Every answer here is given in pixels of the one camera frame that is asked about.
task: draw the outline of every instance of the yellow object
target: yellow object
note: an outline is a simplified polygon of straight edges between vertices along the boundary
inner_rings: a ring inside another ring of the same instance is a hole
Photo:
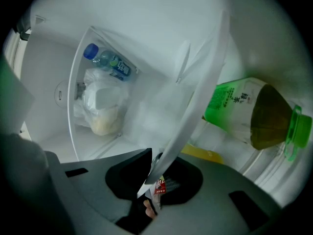
[[[222,157],[218,153],[214,151],[207,151],[198,147],[194,147],[190,144],[185,145],[185,147],[182,149],[181,152],[184,154],[194,156],[196,158],[224,164]]]

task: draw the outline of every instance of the green tea bottle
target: green tea bottle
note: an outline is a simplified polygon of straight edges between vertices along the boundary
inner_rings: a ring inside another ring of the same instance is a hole
[[[286,148],[293,144],[289,160],[307,145],[312,126],[301,107],[292,109],[273,86],[256,78],[218,85],[204,119],[258,150],[284,141]]]

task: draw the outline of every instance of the bottle label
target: bottle label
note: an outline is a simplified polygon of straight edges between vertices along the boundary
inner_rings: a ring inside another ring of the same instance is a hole
[[[121,73],[123,76],[129,76],[131,69],[118,57],[114,56],[113,60],[110,62],[113,70]]]
[[[205,111],[205,119],[251,143],[251,118],[260,90],[265,85],[256,78],[247,78],[218,85]]]
[[[110,73],[110,76],[115,77],[121,81],[124,81],[124,78],[121,75],[116,74],[114,71]]]
[[[166,186],[164,177],[161,176],[160,179],[156,182],[155,194],[166,193]]]

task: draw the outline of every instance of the plastic bottle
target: plastic bottle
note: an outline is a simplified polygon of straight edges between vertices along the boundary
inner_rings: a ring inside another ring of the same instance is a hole
[[[300,106],[292,109],[273,86],[256,78],[218,85],[204,119],[258,150],[286,141],[290,161],[307,145],[312,126]]]
[[[122,81],[131,74],[131,68],[118,55],[106,48],[99,48],[95,44],[89,44],[86,47],[84,57],[90,59],[95,67],[112,71],[110,75]]]

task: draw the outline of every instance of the green bottle cap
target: green bottle cap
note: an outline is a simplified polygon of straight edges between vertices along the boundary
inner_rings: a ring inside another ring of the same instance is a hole
[[[117,61],[117,60],[110,61],[110,65],[111,65],[112,67],[117,66],[117,64],[118,64],[118,61]]]
[[[312,118],[306,115],[298,116],[298,124],[294,133],[293,143],[304,148],[309,141],[310,132],[312,127]]]
[[[288,161],[293,161],[297,155],[298,149],[305,148],[309,141],[312,118],[302,115],[301,111],[301,107],[296,105],[292,112],[284,149]]]

